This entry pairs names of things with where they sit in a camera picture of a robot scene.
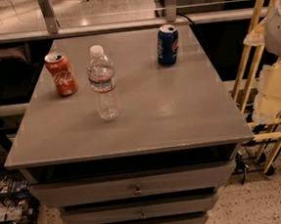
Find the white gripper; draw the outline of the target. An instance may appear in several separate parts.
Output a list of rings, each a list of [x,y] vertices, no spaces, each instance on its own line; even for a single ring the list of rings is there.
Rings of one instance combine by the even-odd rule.
[[[281,112],[281,58],[272,66],[264,65],[258,78],[253,122],[265,124]]]

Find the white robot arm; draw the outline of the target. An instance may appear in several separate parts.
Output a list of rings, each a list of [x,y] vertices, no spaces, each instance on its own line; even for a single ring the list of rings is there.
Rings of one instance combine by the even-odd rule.
[[[281,0],[277,0],[266,18],[245,38],[248,46],[265,46],[265,51],[278,57],[272,65],[264,65],[258,78],[253,121],[265,124],[281,112]]]

